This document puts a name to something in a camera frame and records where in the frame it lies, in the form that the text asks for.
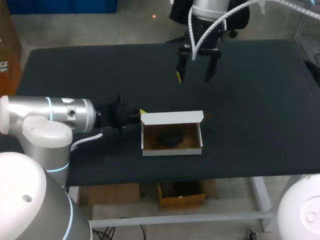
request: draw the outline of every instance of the chair wheel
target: chair wheel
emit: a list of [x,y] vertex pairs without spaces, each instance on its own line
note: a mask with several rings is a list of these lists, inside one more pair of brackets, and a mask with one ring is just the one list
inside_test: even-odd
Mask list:
[[236,30],[231,30],[231,31],[229,32],[229,37],[230,37],[230,38],[234,39],[234,38],[236,38],[237,36],[238,36],[238,32],[237,32]]

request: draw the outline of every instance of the cardboard box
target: cardboard box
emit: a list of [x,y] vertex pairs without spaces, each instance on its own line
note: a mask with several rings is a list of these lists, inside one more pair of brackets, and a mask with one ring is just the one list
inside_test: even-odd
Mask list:
[[87,192],[89,206],[134,203],[139,200],[138,183],[89,186]]
[[203,147],[200,123],[203,119],[203,111],[142,114],[142,155],[200,155]]
[[199,181],[158,183],[159,207],[165,210],[197,208],[206,200]]
[[21,43],[5,0],[0,0],[0,97],[14,95],[21,78]]
[[219,199],[217,184],[214,179],[201,180],[200,184],[207,199]]

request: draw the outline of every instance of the blue container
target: blue container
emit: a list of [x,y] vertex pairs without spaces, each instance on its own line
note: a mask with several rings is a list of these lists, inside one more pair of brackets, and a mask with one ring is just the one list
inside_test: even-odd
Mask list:
[[118,0],[7,0],[11,14],[112,14]]

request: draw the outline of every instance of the table leg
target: table leg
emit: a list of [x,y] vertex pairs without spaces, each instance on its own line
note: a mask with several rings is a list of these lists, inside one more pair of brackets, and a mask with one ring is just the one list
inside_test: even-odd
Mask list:
[[75,203],[78,203],[79,186],[70,186],[68,195]]
[[262,219],[262,227],[265,232],[273,232],[277,229],[277,213],[281,199],[288,191],[288,189],[301,179],[302,175],[292,175],[280,195],[273,205],[270,203],[269,195],[266,189],[263,177],[252,177],[252,186],[258,202],[260,211],[270,211],[272,217]]

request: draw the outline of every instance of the metal table frame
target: metal table frame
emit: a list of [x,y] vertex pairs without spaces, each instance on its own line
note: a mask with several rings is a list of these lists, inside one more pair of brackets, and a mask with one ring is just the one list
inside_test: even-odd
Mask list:
[[[281,191],[280,195],[273,205],[271,205],[263,177],[251,177],[250,180],[256,201],[258,203],[259,211],[91,220],[90,225],[92,228],[106,228],[112,226],[262,219],[263,230],[265,232],[273,232],[277,229],[277,212],[282,197],[293,184],[301,179],[301,177],[302,175],[290,176],[290,179],[284,186],[283,190]],[[79,196],[79,186],[71,186],[69,188],[69,196],[77,203]]]

